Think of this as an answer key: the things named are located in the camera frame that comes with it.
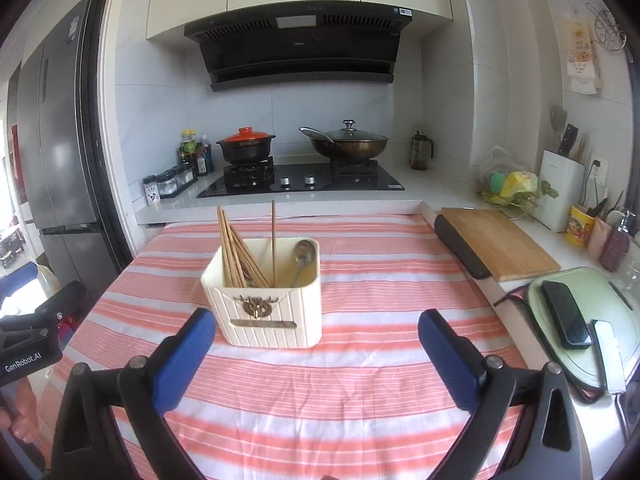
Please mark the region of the condiment bottles group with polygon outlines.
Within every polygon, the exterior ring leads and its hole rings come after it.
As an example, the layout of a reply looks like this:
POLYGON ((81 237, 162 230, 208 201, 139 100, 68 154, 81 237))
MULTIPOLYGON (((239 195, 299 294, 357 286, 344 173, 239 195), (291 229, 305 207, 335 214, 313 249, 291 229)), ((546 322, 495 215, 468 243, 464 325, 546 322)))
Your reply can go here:
POLYGON ((195 177, 205 177, 215 170, 212 146, 205 136, 198 140, 193 129, 183 130, 178 148, 178 159, 189 165, 195 177))

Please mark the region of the white knife block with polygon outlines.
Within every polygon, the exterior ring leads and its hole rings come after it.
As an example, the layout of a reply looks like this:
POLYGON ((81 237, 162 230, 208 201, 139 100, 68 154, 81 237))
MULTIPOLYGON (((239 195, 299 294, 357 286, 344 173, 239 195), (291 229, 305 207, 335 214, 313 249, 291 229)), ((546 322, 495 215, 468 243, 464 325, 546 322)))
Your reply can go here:
POLYGON ((578 128, 567 121, 567 111, 553 105, 550 122, 558 137, 554 150, 544 150, 538 174, 539 197, 534 218, 550 231, 564 232, 570 206, 578 202, 585 166, 570 157, 578 128))

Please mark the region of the wall calendar scroll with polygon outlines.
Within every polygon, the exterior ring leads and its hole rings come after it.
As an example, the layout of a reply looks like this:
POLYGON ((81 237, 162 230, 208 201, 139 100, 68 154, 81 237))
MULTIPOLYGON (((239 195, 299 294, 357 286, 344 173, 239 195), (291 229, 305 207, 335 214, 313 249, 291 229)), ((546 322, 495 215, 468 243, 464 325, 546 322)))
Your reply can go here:
POLYGON ((564 30, 570 88, 576 93, 593 96, 601 88, 601 79, 588 23, 582 16, 567 16, 564 30))

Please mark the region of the black smartphone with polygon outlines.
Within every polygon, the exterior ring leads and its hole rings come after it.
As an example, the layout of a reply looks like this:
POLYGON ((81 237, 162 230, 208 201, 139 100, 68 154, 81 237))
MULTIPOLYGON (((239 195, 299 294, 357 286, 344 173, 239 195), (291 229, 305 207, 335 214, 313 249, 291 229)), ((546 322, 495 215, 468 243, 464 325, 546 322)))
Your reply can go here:
POLYGON ((543 281, 540 290, 562 346, 568 350, 589 348, 592 345, 590 331, 568 286, 560 282, 543 281))

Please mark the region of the silver metal spoon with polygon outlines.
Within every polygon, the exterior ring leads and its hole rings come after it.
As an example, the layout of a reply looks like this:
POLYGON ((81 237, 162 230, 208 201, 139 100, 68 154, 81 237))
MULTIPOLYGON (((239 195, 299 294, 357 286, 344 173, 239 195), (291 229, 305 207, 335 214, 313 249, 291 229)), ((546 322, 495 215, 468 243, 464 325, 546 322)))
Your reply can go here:
POLYGON ((292 287, 296 285, 303 270, 306 269, 306 267, 311 263, 313 263, 314 258, 316 258, 316 250, 314 249, 314 244, 312 244, 312 241, 300 240, 299 242, 297 242, 293 249, 293 257, 296 263, 296 272, 291 284, 292 287))

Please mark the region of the pink utensil cup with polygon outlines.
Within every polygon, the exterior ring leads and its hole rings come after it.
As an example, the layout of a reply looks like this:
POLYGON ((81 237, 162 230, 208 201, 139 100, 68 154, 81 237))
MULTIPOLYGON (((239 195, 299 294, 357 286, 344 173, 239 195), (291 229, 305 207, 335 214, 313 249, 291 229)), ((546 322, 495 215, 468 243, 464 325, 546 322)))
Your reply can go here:
POLYGON ((612 232, 612 226, 601 218, 594 220, 593 228, 587 243, 587 252, 593 258, 600 259, 608 237, 612 232))

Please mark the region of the wooden cutting board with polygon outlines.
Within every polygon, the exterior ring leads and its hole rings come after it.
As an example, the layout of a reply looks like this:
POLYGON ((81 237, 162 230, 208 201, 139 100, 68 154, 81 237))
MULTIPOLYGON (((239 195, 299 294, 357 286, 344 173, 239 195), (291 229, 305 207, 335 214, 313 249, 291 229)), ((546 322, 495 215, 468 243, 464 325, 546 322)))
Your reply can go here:
POLYGON ((502 212, 442 208, 434 221, 437 237, 472 278, 497 282, 536 278, 561 267, 502 212))

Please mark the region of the black range hood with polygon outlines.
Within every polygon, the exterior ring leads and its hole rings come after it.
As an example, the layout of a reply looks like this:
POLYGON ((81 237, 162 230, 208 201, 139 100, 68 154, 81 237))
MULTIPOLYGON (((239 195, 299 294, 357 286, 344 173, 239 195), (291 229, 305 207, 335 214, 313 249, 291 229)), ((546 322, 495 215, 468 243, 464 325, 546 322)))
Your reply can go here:
POLYGON ((214 91, 278 82, 394 80, 412 11, 355 1, 250 6, 184 25, 214 91))

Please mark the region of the black gas stove top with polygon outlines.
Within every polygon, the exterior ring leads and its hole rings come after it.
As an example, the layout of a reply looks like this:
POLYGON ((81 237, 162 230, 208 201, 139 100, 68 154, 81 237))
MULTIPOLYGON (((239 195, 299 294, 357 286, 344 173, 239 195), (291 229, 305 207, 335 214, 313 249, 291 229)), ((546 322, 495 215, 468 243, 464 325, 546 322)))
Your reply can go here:
POLYGON ((243 194, 321 191, 403 191, 405 187, 376 160, 276 165, 264 162, 224 167, 198 198, 243 194))

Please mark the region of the light green tray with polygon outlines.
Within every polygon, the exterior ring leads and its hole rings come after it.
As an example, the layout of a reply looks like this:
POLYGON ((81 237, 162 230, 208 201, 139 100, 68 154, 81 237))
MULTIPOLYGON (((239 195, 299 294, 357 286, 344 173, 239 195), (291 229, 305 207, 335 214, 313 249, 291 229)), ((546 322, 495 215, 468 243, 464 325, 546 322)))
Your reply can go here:
POLYGON ((494 302, 514 305, 548 361, 585 404, 623 392, 639 365, 639 301, 581 266, 540 276, 494 302))

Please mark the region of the black wok with glass lid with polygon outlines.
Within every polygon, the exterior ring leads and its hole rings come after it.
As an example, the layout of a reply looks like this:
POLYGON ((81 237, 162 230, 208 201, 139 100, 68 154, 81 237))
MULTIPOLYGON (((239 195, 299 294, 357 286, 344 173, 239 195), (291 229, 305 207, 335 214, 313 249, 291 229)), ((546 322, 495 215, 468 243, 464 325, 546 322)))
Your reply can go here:
POLYGON ((352 119, 345 119, 338 130, 320 131, 306 126, 298 130, 318 154, 334 162, 366 162, 381 155, 388 143, 387 136, 357 129, 352 119))

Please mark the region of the yellow printed cup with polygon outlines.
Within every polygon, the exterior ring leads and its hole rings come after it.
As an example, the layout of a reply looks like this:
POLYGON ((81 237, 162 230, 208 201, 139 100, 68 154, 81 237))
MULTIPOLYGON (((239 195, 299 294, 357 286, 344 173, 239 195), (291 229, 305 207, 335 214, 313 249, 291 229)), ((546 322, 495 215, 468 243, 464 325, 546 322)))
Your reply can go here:
POLYGON ((588 243, 596 218, 587 214, 583 206, 570 206, 565 238, 578 247, 585 247, 588 243))

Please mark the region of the grey refrigerator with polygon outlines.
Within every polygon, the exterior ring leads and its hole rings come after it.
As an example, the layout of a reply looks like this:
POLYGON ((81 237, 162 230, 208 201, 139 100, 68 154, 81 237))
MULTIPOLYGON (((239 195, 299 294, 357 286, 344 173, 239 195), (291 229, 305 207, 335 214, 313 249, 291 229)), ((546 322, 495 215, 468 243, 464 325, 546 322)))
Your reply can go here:
POLYGON ((80 73, 91 0, 80 0, 21 67, 17 141, 25 192, 44 253, 61 285, 98 301, 117 268, 92 189, 80 73))

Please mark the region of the cream ribbed utensil holder box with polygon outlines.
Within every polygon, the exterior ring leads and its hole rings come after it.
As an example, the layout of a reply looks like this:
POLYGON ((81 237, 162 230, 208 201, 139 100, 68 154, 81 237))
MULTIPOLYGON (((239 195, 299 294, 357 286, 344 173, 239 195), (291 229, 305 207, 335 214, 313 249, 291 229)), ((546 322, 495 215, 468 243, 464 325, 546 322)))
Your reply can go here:
MULTIPOLYGON (((271 242, 249 238, 245 244, 265 274, 271 276, 271 242)), ((283 237, 277 241, 275 288, 226 285, 221 248, 201 275, 210 310, 224 339, 232 346, 264 349, 308 349, 322 336, 320 246, 313 238, 283 237), (293 249, 311 240, 316 258, 291 286, 296 272, 293 249)))

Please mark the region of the black clay pot red lid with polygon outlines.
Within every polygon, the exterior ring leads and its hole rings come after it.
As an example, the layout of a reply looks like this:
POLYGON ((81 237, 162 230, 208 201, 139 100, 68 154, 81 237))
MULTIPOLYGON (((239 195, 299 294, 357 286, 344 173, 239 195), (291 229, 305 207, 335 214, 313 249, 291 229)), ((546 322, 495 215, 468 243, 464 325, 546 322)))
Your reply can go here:
POLYGON ((228 164, 256 164, 269 158, 273 139, 273 134, 256 131, 252 127, 242 127, 237 133, 217 141, 216 144, 228 164))

